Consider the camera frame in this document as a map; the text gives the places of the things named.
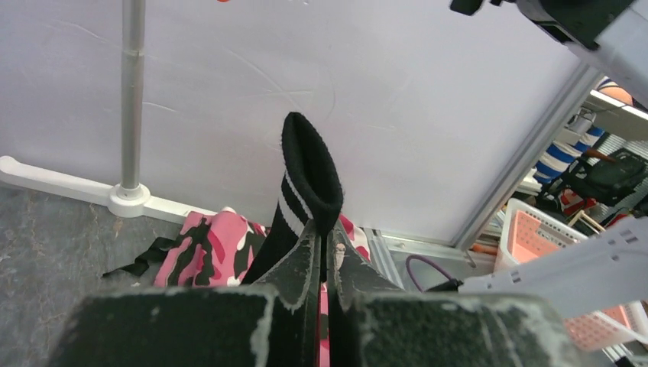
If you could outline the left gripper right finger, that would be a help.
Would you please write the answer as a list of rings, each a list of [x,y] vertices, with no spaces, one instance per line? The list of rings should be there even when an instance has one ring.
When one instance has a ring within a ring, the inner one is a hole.
[[[607,366],[580,351],[534,296],[408,292],[352,246],[327,238],[333,366]]]

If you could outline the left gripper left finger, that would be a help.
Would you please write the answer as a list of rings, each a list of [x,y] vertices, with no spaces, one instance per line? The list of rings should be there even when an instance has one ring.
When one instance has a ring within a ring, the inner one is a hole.
[[[85,298],[50,366],[315,366],[321,239],[313,222],[253,284]]]

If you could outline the pink camouflage bag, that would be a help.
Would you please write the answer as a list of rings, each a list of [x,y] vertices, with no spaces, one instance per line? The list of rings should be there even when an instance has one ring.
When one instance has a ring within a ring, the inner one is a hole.
[[[283,223],[288,235],[299,235],[306,222],[288,209],[277,211],[271,227],[250,222],[229,207],[213,216],[190,212],[175,239],[156,238],[131,264],[102,276],[107,278],[125,271],[140,277],[151,263],[160,263],[154,279],[158,287],[235,286],[243,280],[272,229],[280,232]]]

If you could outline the black white-striped sock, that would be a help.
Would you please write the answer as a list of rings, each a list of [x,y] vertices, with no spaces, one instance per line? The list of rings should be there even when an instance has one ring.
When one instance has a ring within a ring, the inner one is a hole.
[[[299,112],[286,116],[281,132],[285,172],[280,182],[271,230],[254,257],[242,284],[252,284],[297,244],[312,220],[325,238],[342,211],[342,185],[326,143]]]

